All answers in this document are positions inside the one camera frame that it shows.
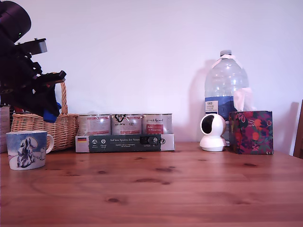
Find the bottle cap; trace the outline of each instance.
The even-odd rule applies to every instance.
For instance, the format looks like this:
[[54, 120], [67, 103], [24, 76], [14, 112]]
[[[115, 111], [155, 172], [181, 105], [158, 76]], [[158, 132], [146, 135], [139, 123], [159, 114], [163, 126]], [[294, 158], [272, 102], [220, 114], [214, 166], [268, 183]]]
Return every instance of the bottle cap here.
[[231, 55], [231, 54], [232, 54], [232, 51], [231, 51], [231, 50], [223, 50], [223, 51], [220, 52], [220, 57], [222, 57], [222, 56], [225, 55], [225, 54]]

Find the mug handle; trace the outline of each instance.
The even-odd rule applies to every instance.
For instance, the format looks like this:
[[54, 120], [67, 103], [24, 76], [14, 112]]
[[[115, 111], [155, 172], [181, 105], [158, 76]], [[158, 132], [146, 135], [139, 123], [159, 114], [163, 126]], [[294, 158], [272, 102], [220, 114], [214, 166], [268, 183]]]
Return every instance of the mug handle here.
[[46, 150], [46, 153], [48, 154], [53, 149], [54, 139], [50, 134], [47, 134], [47, 137], [49, 138], [49, 146], [48, 146], [48, 149]]

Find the wicker basket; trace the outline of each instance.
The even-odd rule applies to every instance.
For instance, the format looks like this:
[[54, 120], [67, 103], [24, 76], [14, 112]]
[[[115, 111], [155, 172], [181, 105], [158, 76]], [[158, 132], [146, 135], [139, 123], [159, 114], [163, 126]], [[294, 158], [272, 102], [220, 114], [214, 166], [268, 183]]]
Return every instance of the wicker basket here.
[[11, 131], [44, 130], [54, 138], [53, 150], [62, 150], [75, 145], [75, 136], [79, 128], [78, 114], [67, 113], [66, 86], [61, 83], [62, 113], [55, 123], [43, 121], [43, 117], [36, 114], [13, 114]]

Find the blue handle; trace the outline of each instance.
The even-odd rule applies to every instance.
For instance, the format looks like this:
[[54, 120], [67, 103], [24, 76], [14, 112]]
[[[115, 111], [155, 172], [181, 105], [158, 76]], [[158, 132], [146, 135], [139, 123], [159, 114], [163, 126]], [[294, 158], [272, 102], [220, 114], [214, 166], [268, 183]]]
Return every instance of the blue handle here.
[[[57, 103], [57, 105], [58, 105], [58, 109], [62, 108], [60, 103]], [[48, 123], [55, 123], [57, 120], [57, 117], [55, 115], [51, 114], [48, 110], [44, 109], [43, 120]]]

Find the white security camera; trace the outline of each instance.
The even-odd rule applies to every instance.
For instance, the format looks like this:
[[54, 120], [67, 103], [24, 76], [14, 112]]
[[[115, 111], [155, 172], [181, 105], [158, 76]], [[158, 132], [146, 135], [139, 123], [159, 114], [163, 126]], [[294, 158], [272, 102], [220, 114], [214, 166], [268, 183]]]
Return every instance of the white security camera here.
[[222, 137], [225, 131], [225, 120], [218, 114], [208, 114], [202, 118], [200, 129], [204, 137], [200, 141], [200, 147], [207, 151], [223, 151], [226, 141]]

